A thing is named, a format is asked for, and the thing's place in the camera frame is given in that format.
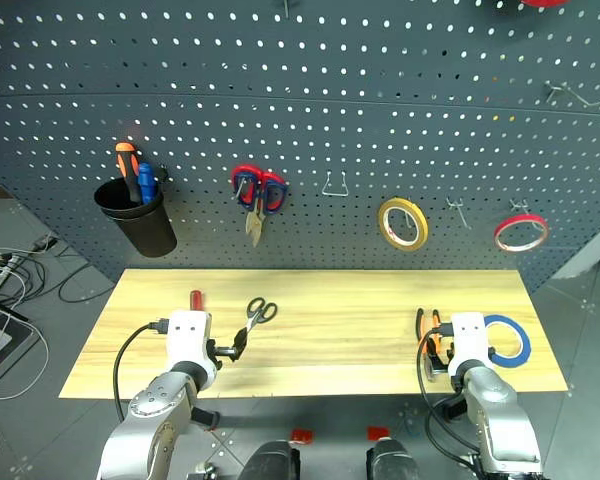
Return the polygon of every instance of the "black-handled scissors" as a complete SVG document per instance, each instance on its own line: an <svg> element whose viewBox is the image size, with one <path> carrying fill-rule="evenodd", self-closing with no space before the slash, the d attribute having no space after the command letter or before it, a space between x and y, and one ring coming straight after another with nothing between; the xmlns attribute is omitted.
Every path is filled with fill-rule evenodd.
<svg viewBox="0 0 600 480"><path fill-rule="evenodd" d="M273 302L267 303L262 297L256 297L247 305L247 331L250 331L258 323L267 323L278 313L278 305Z"/></svg>

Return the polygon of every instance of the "wooden table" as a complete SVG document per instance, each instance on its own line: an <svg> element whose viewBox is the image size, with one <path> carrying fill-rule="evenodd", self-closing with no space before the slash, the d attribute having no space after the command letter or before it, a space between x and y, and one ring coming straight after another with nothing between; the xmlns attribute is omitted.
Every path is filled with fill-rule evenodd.
<svg viewBox="0 0 600 480"><path fill-rule="evenodd" d="M415 314L423 307L499 313L531 338L529 361L498 368L519 392L562 391L566 384L516 271L508 270L126 270L67 379L62 398L112 398L111 370L120 345L139 326L188 309L204 292L212 337L230 346L245 325L249 300L278 304L277 317L249 335L242 358L224 367L199 396L251 397L418 393ZM515 349L509 332L490 328L498 351ZM127 349L120 391L130 398L166 362L166 338L142 333ZM450 391L447 378L429 391Z"/></svg>

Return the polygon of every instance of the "tape roll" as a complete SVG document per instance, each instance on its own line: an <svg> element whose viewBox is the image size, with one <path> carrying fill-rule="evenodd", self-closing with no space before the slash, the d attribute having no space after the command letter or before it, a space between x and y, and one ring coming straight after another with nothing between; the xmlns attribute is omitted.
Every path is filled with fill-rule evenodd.
<svg viewBox="0 0 600 480"><path fill-rule="evenodd" d="M519 367L529 360L529 357L531 356L531 340L529 340L529 335L524 331L524 328L509 317L505 317L504 315L487 315L484 317L484 324L487 328L496 323L506 325L513 329L518 337L520 348L518 349L518 353L513 356L500 355L496 352L491 357L491 361L504 368Z"/></svg>
<svg viewBox="0 0 600 480"><path fill-rule="evenodd" d="M392 210L400 210L408 215L413 220L416 226L416 237L413 240L404 240L391 229L389 226L389 214ZM398 250L405 252L412 252L422 247L429 236L429 226L427 225L427 218L422 213L422 210L418 208L415 203L412 203L404 198L392 198L384 202L378 210L378 225L380 226L380 232L384 238L393 247Z"/></svg>
<svg viewBox="0 0 600 480"><path fill-rule="evenodd" d="M513 227L514 225L520 225L521 223L530 223L533 225L538 225L541 227L542 233L534 241L526 243L524 245L507 245L502 240L500 240L502 232L504 232L507 228ZM533 213L524 213L521 215L514 215L513 217L507 218L504 222L498 225L495 231L493 232L493 240L496 242L496 246L500 250L504 250L505 252L514 253L532 250L542 245L548 237L549 225L547 224L547 221L540 215L535 215Z"/></svg>

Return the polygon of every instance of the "gray floor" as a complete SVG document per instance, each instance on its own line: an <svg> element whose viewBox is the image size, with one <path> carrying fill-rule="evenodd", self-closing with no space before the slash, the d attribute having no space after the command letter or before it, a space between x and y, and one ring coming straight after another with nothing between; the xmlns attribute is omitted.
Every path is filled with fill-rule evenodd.
<svg viewBox="0 0 600 480"><path fill-rule="evenodd" d="M0 246L28 247L46 233L26 209L0 200ZM49 285L84 263L40 255ZM67 285L67 296L89 296L110 286L90 268ZM21 398L0 402L0 479L93 479L102 446L116 425L113 405L101 400L60 400L58 393L107 296L79 304L49 294L19 310L44 332L51 360L37 385ZM600 267L572 280L552 280L533 302L568 380L568 393L523 394L534 423L546 474L559 480L600 478ZM38 344L0 380L0 394L28 382L43 361ZM210 458L235 474L266 440L288 438L292 428L310 429L314 443L301 447L302 477L364 479L366 427L388 427L413 452L423 478L471 478L428 445L417 396L247 399L201 402L221 411L214 434L196 431L187 462Z"/></svg>

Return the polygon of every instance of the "orange tool handle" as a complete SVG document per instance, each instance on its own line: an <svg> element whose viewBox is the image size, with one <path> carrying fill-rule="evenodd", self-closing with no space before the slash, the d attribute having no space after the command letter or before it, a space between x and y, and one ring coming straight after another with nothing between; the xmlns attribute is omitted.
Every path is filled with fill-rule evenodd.
<svg viewBox="0 0 600 480"><path fill-rule="evenodd" d="M130 143L116 144L116 158L120 172L129 190L129 200L133 203L142 203L142 193L138 185L138 152Z"/></svg>
<svg viewBox="0 0 600 480"><path fill-rule="evenodd" d="M203 311L202 292L200 290L191 290L189 295L189 309Z"/></svg>

